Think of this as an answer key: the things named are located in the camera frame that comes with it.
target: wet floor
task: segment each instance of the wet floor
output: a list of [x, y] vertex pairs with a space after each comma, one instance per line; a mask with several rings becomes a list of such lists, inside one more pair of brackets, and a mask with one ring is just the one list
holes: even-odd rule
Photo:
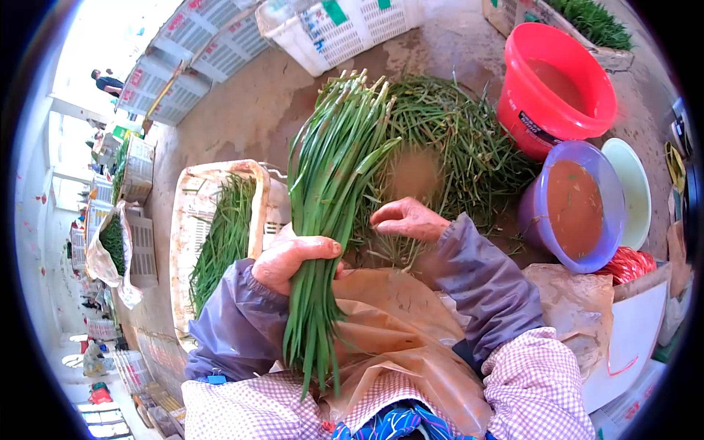
[[[409, 73], [427, 73], [451, 78], [481, 91], [487, 85], [490, 99], [501, 92], [505, 72], [505, 38], [481, 15], [479, 0], [432, 2], [429, 19], [411, 30], [354, 59], [320, 78], [312, 78], [285, 52], [269, 48], [243, 70], [213, 90], [186, 116], [178, 127], [154, 123], [147, 140], [156, 144], [153, 189], [146, 215], [154, 221], [159, 287], [145, 292], [133, 310], [119, 306], [122, 327], [132, 348], [139, 347], [150, 371], [173, 396], [181, 399], [185, 380], [185, 352], [174, 332], [169, 290], [169, 241], [175, 185], [183, 168], [202, 163], [252, 158], [283, 169], [288, 143], [312, 113], [318, 89], [329, 76], [343, 69], [367, 68], [370, 77], [398, 78]], [[666, 259], [669, 225], [667, 196], [672, 183], [665, 165], [663, 144], [668, 139], [670, 103], [676, 95], [667, 71], [658, 63], [652, 42], [631, 13], [617, 0], [608, 7], [635, 29], [635, 61], [629, 72], [610, 78], [619, 99], [615, 126], [602, 139], [628, 142], [637, 152], [650, 182], [653, 219], [643, 250]], [[506, 234], [515, 230], [506, 228]], [[511, 250], [511, 240], [497, 240]], [[515, 257], [523, 267], [549, 260], [537, 252]]]

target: right hand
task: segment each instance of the right hand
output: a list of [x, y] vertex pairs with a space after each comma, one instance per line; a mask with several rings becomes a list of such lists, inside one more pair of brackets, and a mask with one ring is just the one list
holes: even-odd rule
[[392, 201], [382, 206], [370, 218], [380, 234], [397, 234], [424, 241], [437, 241], [450, 225], [413, 197]]
[[[331, 260], [340, 256], [342, 245], [337, 241], [321, 236], [298, 237], [291, 223], [279, 231], [271, 246], [257, 258], [252, 266], [252, 277], [269, 290], [282, 295], [291, 293], [291, 277], [305, 260], [325, 258]], [[335, 279], [343, 277], [344, 264], [338, 263]]]

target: red bucket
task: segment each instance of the red bucket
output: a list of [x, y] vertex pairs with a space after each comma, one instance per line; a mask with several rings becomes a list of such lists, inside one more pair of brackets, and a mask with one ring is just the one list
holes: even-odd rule
[[[616, 93], [604, 69], [577, 40], [551, 26], [523, 23], [508, 36], [504, 58], [506, 77], [496, 112], [528, 156], [544, 161], [562, 141], [599, 137], [611, 128]], [[578, 92], [581, 110], [543, 83], [529, 62], [549, 64], [566, 78]]]

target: purple sleeve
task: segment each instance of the purple sleeve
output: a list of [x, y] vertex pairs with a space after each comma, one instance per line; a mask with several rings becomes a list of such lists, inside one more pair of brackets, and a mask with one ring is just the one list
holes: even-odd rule
[[198, 348], [188, 353], [186, 378], [198, 379], [220, 368], [229, 381], [264, 375], [281, 358], [289, 318], [289, 297], [252, 277], [254, 260], [235, 261], [222, 276], [189, 331]]
[[472, 317], [465, 340], [453, 350], [478, 374], [489, 354], [503, 342], [544, 327], [540, 295], [504, 252], [480, 235], [463, 213], [437, 243], [435, 284]]

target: window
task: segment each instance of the window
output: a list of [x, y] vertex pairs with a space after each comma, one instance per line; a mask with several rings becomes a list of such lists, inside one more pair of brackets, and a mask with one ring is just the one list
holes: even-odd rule
[[83, 368], [83, 355], [70, 354], [61, 359], [61, 363], [71, 368]]
[[116, 402], [99, 405], [81, 403], [76, 405], [88, 430], [96, 439], [134, 440], [130, 427], [125, 423], [122, 411]]

